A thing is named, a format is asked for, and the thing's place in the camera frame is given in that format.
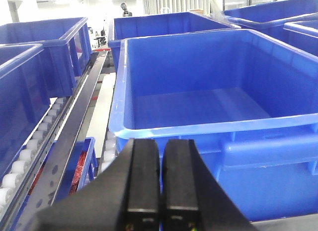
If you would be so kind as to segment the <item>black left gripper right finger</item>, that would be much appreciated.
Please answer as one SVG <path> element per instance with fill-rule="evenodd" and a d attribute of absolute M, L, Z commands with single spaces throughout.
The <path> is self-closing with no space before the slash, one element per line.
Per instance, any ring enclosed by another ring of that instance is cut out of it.
<path fill-rule="evenodd" d="M 169 140 L 162 160 L 164 231 L 254 231 L 203 162 L 193 140 Z"/>

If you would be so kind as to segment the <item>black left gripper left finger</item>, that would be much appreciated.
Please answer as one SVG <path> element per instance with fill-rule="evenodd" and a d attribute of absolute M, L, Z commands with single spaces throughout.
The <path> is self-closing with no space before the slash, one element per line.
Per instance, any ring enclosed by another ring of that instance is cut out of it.
<path fill-rule="evenodd" d="M 36 213 L 29 231 L 158 231 L 159 150 L 130 139 L 80 191 Z"/>

